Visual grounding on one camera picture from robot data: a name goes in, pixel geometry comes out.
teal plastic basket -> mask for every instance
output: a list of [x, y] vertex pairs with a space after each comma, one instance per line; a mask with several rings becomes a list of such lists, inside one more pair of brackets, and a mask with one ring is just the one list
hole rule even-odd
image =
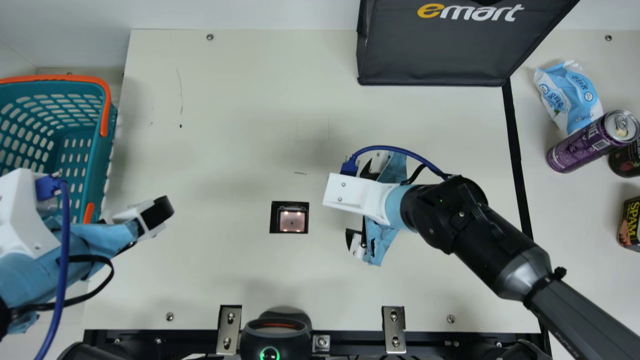
[[109, 87], [99, 78], [0, 79], [0, 175], [16, 168], [60, 172], [72, 221], [98, 221], [116, 116]]

metal bracket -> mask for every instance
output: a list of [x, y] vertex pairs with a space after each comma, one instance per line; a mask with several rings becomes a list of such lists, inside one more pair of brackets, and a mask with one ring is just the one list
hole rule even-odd
[[216, 355], [235, 355], [240, 337], [242, 306], [220, 306]]
[[387, 354], [405, 354], [404, 306], [382, 307], [382, 331], [385, 333]]
[[314, 335], [311, 344], [311, 353], [328, 352], [331, 347], [331, 336], [329, 335]]

green light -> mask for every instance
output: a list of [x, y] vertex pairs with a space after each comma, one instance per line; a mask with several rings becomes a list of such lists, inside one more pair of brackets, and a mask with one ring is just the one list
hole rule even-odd
[[262, 351], [260, 351], [259, 360], [280, 360], [280, 352], [275, 347], [263, 348]]

black cable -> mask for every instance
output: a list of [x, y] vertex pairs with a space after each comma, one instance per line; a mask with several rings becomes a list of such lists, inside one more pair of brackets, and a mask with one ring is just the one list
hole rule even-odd
[[[107, 286], [107, 284], [109, 284], [109, 281], [113, 279], [113, 274], [115, 272], [113, 269], [113, 264], [111, 263], [111, 260], [109, 258], [105, 258], [104, 256], [74, 255], [74, 256], [69, 256], [69, 263], [103, 263], [111, 268], [111, 273], [109, 273], [109, 276], [107, 276], [107, 278], [102, 282], [102, 284], [100, 284], [97, 288], [95, 288], [90, 293], [86, 293], [84, 295], [65, 300], [64, 307], [80, 304], [81, 302], [87, 301], [90, 298], [98, 295], [98, 293], [102, 291], [102, 289], [104, 289], [104, 287]], [[48, 302], [45, 304], [30, 304], [30, 305], [18, 307], [17, 309], [12, 309], [12, 313], [15, 314], [15, 316], [17, 317], [20, 317], [32, 311], [53, 310], [54, 305], [55, 305], [54, 302]]]
[[427, 165], [425, 164], [420, 164], [418, 165], [418, 167], [415, 169], [415, 171], [413, 172], [413, 174], [411, 175], [411, 177], [409, 177], [407, 180], [404, 180], [402, 183], [400, 183], [400, 185], [409, 185], [409, 184], [413, 184], [413, 182], [418, 178], [418, 175], [420, 175], [420, 173], [424, 170], [424, 168], [426, 168]]
[[[413, 182], [418, 178], [418, 175], [420, 175], [420, 173], [424, 170], [424, 168], [426, 168], [427, 165], [425, 164], [420, 164], [415, 171], [413, 171], [413, 174], [411, 175], [411, 177], [409, 177], [407, 180], [404, 180], [403, 182], [400, 183], [400, 185], [409, 185], [409, 184], [413, 184]], [[442, 177], [451, 177], [451, 174], [446, 174], [446, 173], [442, 173], [442, 174], [438, 174], [438, 176], [442, 176]]]

white table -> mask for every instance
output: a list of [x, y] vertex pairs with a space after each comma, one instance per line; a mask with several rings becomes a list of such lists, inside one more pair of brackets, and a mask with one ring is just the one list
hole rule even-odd
[[[606, 34], [613, 40], [605, 41]], [[522, 166], [533, 236], [568, 269], [565, 281], [627, 327], [640, 333], [640, 254], [616, 243], [624, 200], [640, 195], [640, 179], [615, 175], [606, 158], [570, 174], [548, 167], [547, 150], [562, 139], [540, 103], [536, 67], [575, 59], [605, 111], [640, 114], [640, 31], [554, 31], [512, 76]], [[571, 359], [554, 341], [554, 359]]]
[[[473, 179], [519, 227], [499, 88], [360, 86], [354, 31], [208, 32], [131, 34], [106, 209], [167, 194], [175, 216], [114, 260], [87, 329], [215, 329], [221, 304], [242, 304], [243, 323], [288, 305], [316, 329], [380, 330], [397, 305], [409, 331], [539, 331], [415, 234], [381, 268], [357, 261], [344, 230], [360, 218], [321, 205], [344, 157], [383, 143]], [[269, 234], [272, 200], [310, 202], [309, 234]]]

